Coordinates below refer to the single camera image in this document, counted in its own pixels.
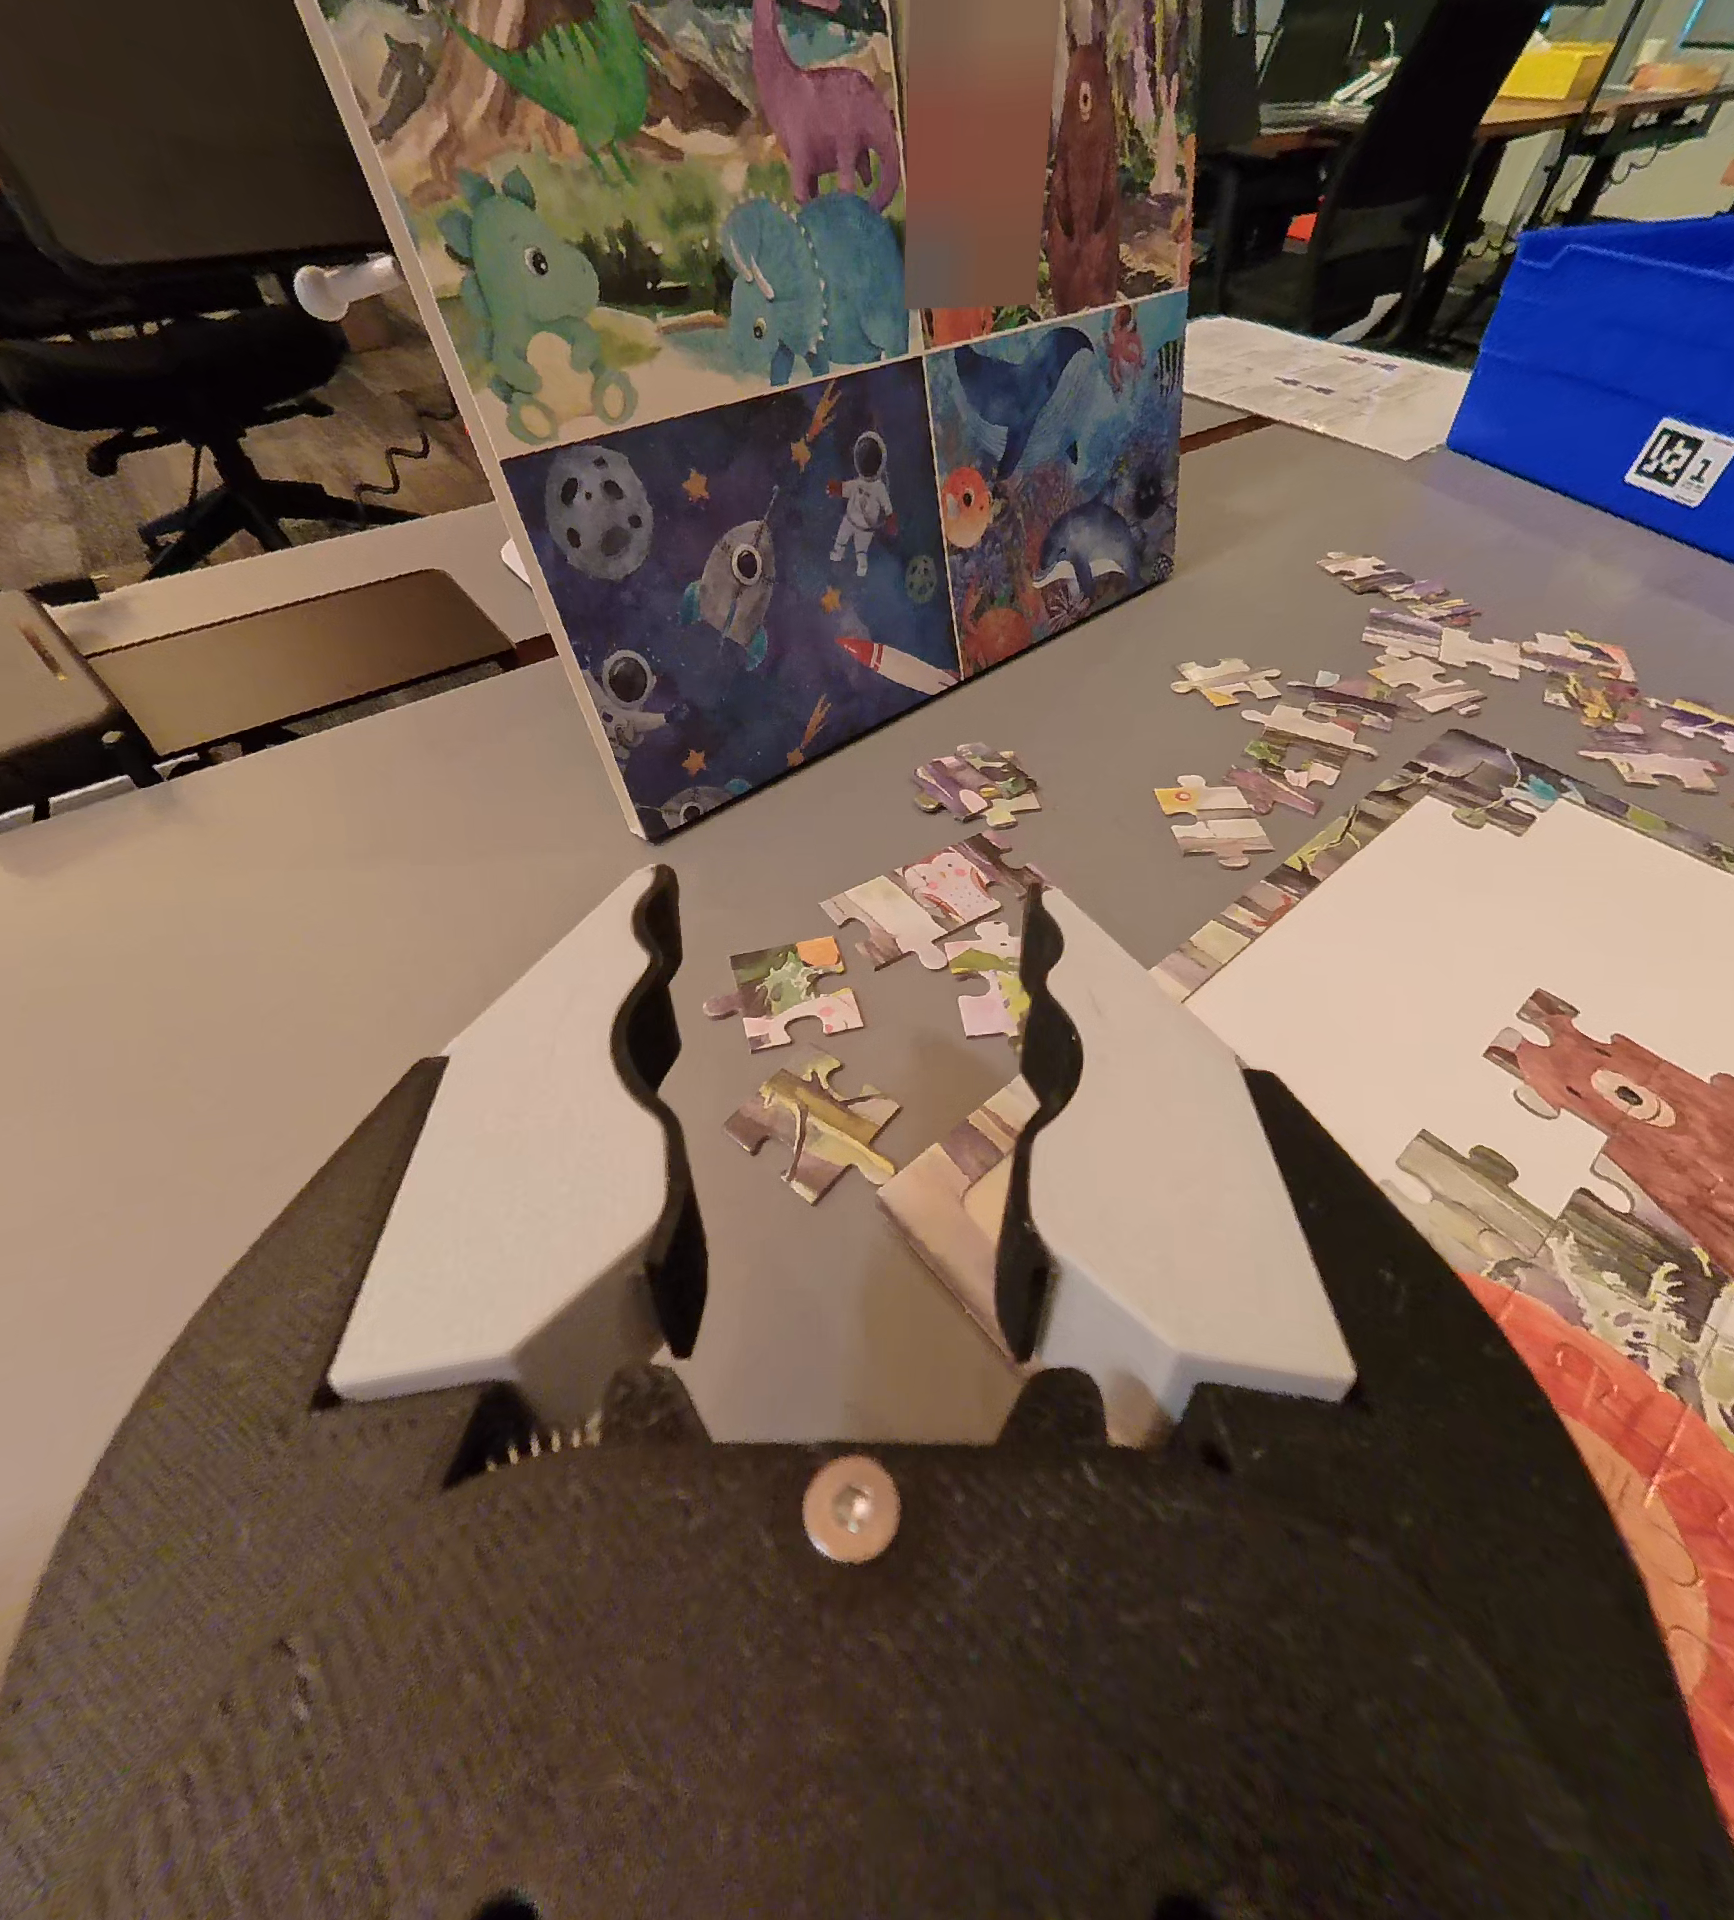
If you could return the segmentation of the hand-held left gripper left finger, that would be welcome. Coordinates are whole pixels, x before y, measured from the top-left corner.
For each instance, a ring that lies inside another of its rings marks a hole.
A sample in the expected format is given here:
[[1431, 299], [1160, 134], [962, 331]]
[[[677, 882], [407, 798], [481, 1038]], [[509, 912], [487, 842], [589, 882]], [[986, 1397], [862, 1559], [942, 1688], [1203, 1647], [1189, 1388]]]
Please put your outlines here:
[[598, 1405], [686, 1360], [708, 1247], [678, 1114], [680, 881], [628, 875], [438, 1056], [418, 1142], [329, 1368], [344, 1403], [510, 1385]]

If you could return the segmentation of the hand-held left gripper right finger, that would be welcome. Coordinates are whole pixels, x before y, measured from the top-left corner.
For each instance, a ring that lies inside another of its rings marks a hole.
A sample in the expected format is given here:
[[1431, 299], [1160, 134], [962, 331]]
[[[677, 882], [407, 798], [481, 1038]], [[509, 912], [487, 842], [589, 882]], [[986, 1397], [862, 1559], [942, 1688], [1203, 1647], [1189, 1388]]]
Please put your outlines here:
[[1052, 886], [1028, 890], [994, 1302], [1021, 1362], [1155, 1449], [1198, 1388], [1343, 1403], [1358, 1368], [1235, 1052]]

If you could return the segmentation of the tree branch puzzle piece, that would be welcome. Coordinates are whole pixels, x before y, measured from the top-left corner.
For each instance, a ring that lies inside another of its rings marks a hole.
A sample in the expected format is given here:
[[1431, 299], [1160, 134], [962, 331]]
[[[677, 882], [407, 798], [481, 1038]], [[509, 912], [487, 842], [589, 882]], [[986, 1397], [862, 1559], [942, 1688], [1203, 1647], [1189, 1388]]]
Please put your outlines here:
[[901, 1114], [901, 1102], [870, 1085], [856, 1093], [839, 1087], [842, 1071], [830, 1052], [788, 1046], [759, 1091], [723, 1122], [723, 1133], [751, 1156], [765, 1142], [778, 1142], [787, 1152], [780, 1181], [809, 1204], [819, 1204], [848, 1171], [875, 1189], [899, 1173], [877, 1142]]

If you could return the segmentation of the lion jigsaw puzzle board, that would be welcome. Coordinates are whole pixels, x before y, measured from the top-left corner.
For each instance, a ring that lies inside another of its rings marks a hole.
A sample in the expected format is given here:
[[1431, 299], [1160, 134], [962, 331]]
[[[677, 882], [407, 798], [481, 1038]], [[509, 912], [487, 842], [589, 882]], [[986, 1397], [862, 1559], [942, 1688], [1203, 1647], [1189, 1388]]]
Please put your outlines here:
[[[1600, 1135], [1485, 1055], [1544, 991], [1595, 1038], [1734, 1077], [1734, 877], [1584, 807], [1425, 798], [1184, 1007], [1238, 1059], [1356, 1367], [1337, 1403], [1194, 1390], [1130, 1453], [998, 1499], [1084, 1789], [1152, 1771], [1159, 1907], [1242, 1916], [1734, 1916], [1734, 1840], [1642, 1574], [1469, 1283], [1389, 1196], [1423, 1133], [1556, 1214]], [[1001, 1344], [1019, 1079], [885, 1193]]]

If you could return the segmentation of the pile of puzzle pieces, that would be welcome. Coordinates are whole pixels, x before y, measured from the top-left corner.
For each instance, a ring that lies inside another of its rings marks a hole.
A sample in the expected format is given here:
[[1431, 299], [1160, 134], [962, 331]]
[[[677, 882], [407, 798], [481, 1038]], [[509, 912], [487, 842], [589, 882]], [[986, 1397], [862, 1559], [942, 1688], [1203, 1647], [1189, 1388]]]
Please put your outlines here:
[[1183, 663], [1173, 693], [1238, 710], [1254, 734], [1238, 767], [1220, 781], [1180, 776], [1156, 791], [1180, 853], [1249, 872], [1252, 861], [1272, 853], [1266, 824], [1276, 808], [1312, 819], [1345, 772], [1383, 754], [1396, 726], [1433, 716], [1479, 718], [1490, 690], [1506, 685], [1533, 685], [1549, 709], [1572, 714], [1587, 737], [1579, 756], [1609, 771], [1622, 791], [1609, 793], [1572, 767], [1546, 765], [1477, 732], [1448, 729], [1423, 741], [1396, 772], [1258, 875], [1247, 893], [1155, 965], [1152, 977], [1168, 1001], [1189, 1002], [1413, 804], [1448, 804], [1444, 782], [1480, 765], [1551, 781], [1563, 791], [1556, 804], [1582, 807], [1734, 877], [1733, 844], [1630, 800], [1634, 791], [1665, 788], [1717, 796], [1734, 775], [1734, 712], [1702, 698], [1645, 694], [1633, 652], [1579, 629], [1528, 639], [1477, 636], [1466, 602], [1441, 582], [1414, 580], [1379, 557], [1332, 551], [1320, 571], [1339, 586], [1379, 601], [1360, 634], [1375, 652], [1369, 673], [1320, 670], [1289, 682], [1275, 670], [1252, 673], [1240, 658]]

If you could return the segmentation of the dark teal spot puzzle piece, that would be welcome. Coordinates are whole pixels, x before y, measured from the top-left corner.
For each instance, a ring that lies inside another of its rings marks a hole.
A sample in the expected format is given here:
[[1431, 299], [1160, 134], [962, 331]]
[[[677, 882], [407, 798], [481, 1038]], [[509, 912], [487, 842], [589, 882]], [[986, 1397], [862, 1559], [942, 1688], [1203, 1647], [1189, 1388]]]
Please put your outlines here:
[[1489, 763], [1451, 776], [1441, 796], [1465, 828], [1501, 828], [1523, 836], [1565, 798], [1565, 793], [1552, 781], [1528, 778], [1520, 769], [1504, 771]]

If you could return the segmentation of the orange corner puzzle piece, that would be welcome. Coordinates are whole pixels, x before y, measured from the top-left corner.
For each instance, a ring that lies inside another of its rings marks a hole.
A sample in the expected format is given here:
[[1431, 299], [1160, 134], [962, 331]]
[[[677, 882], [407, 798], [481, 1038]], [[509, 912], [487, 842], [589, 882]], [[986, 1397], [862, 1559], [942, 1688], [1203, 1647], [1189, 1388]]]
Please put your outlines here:
[[847, 962], [834, 936], [757, 949], [731, 957], [732, 989], [704, 1001], [711, 1020], [739, 1019], [749, 1052], [795, 1042], [792, 1027], [816, 1020], [827, 1038], [866, 1027], [851, 987], [832, 987]]

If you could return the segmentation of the joined brown bear puzzle section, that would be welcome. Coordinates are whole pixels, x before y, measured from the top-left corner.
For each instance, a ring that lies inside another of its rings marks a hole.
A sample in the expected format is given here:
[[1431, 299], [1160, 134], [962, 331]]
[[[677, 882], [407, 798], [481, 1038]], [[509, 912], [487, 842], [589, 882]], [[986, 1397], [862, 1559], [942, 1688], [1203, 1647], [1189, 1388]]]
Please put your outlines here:
[[1734, 1077], [1701, 1077], [1616, 1032], [1592, 1037], [1579, 1008], [1533, 992], [1485, 1049], [1539, 1119], [1572, 1117], [1600, 1135], [1595, 1174], [1657, 1227], [1699, 1249], [1734, 1285]]

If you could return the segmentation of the space print puzzle box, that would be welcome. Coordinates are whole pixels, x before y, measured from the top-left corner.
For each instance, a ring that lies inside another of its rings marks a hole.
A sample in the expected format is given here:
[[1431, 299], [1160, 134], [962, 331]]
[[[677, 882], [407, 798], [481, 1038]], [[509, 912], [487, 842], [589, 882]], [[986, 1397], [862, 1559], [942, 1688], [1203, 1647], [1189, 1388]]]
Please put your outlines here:
[[904, 4], [319, 4], [471, 436], [644, 840], [1175, 564], [1198, 4], [1006, 4], [1025, 300], [923, 306]]

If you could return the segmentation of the laminated instruction sheet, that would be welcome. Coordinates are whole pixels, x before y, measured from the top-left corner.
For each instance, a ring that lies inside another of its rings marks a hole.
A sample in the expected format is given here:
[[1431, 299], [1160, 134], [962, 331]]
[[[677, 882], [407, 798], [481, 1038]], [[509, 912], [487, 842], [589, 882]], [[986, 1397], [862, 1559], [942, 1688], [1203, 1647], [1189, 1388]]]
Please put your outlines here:
[[1184, 375], [1198, 401], [1401, 463], [1448, 445], [1471, 384], [1463, 369], [1230, 317], [1189, 323]]

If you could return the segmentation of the blue bin with white label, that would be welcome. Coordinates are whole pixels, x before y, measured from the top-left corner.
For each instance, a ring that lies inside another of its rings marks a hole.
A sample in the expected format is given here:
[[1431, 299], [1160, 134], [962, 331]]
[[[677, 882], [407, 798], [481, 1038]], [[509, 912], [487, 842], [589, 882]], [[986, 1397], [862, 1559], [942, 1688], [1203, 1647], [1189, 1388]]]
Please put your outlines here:
[[1527, 234], [1448, 445], [1734, 564], [1734, 212]]

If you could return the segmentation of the black tall back chair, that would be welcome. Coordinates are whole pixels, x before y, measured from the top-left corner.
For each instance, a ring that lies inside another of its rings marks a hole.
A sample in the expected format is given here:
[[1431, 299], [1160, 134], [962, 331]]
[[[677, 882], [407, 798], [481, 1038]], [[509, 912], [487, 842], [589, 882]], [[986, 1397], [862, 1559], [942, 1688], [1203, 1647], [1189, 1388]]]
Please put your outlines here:
[[1191, 313], [1332, 339], [1383, 299], [1409, 300], [1486, 110], [1544, 12], [1539, 3], [1434, 4], [1345, 145], [1205, 160], [1210, 250]]

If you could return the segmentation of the black office chair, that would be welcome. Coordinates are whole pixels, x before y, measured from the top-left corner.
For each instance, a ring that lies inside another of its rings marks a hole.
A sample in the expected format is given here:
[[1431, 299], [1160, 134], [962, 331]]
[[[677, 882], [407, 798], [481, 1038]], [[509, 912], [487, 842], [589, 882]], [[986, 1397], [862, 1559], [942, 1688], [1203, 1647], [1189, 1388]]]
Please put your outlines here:
[[88, 439], [86, 471], [186, 452], [183, 505], [139, 527], [147, 578], [289, 527], [414, 512], [258, 471], [256, 431], [327, 421], [350, 343], [303, 270], [395, 242], [298, 4], [0, 3], [0, 195], [64, 279], [64, 317], [0, 345], [19, 414]]

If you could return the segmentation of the wooden top desk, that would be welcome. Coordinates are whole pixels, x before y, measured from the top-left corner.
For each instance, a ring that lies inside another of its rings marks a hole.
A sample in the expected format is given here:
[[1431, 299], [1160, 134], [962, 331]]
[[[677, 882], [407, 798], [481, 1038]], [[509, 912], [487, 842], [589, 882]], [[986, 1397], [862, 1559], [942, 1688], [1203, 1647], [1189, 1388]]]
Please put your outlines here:
[[[1587, 160], [1587, 177], [1574, 202], [1565, 208], [1566, 222], [1579, 225], [1595, 212], [1620, 158], [1699, 141], [1713, 129], [1719, 110], [1733, 102], [1734, 83], [1616, 87], [1582, 104], [1494, 100], [1479, 127], [1471, 167], [1444, 229], [1428, 242], [1414, 295], [1409, 300], [1385, 296], [1360, 323], [1373, 325], [1371, 339], [1376, 345], [1413, 350], [1431, 343], [1456, 274], [1483, 234], [1486, 204], [1510, 142], [1554, 134], [1560, 141], [1556, 163]], [[1326, 152], [1347, 145], [1366, 118], [1362, 114], [1360, 123], [1350, 124], [1339, 112], [1310, 110], [1301, 123], [1264, 134], [1250, 154]]]

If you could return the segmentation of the yellow box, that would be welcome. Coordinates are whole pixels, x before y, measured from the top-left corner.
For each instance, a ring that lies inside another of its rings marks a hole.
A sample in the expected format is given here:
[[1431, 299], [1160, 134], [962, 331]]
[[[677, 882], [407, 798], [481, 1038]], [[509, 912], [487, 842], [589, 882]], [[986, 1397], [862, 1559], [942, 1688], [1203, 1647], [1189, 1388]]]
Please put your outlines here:
[[1503, 102], [1584, 104], [1615, 59], [1612, 42], [1530, 42], [1499, 89]]

